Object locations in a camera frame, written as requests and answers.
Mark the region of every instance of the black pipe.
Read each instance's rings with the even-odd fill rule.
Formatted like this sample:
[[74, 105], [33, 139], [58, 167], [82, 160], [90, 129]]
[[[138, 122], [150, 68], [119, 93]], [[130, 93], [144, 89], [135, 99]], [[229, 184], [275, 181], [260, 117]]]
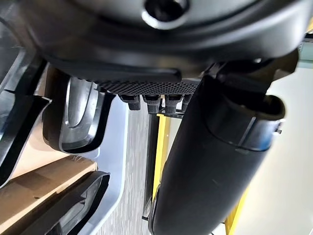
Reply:
[[208, 235], [238, 203], [280, 132], [283, 102], [263, 96], [249, 108], [216, 79], [204, 78], [164, 167], [154, 235]]

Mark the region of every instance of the cardboard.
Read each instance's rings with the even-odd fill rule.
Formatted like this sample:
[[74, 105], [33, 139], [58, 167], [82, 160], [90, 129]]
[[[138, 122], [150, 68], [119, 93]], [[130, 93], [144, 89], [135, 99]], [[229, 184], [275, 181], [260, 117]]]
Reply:
[[43, 139], [42, 123], [38, 124], [25, 145], [11, 179], [68, 156], [54, 150]]
[[68, 156], [11, 180], [0, 189], [0, 234], [50, 196], [96, 169], [92, 160]]

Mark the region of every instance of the black mesh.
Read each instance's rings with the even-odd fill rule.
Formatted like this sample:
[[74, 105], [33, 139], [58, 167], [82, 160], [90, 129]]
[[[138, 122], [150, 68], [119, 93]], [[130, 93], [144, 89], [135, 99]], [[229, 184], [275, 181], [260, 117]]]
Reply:
[[100, 85], [115, 94], [193, 94], [198, 83], [104, 82]]

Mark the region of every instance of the white wall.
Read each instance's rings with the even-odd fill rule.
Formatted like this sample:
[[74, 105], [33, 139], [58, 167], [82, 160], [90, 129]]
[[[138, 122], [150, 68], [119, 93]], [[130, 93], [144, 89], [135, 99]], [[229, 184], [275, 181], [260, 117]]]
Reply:
[[179, 129], [181, 123], [181, 119], [179, 118], [171, 118], [171, 124], [170, 124], [170, 136], [168, 139], [168, 149], [167, 149], [167, 156], [170, 154], [171, 147], [173, 145], [173, 142], [175, 140], [177, 131]]
[[309, 235], [313, 228], [313, 70], [273, 83], [283, 133], [252, 180], [235, 235]]

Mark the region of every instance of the floor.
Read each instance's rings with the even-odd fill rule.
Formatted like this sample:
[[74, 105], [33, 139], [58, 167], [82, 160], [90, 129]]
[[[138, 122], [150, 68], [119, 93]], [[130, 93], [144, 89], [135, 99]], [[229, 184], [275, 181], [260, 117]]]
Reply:
[[125, 187], [121, 202], [97, 235], [149, 235], [144, 204], [149, 116], [146, 104], [130, 111]]

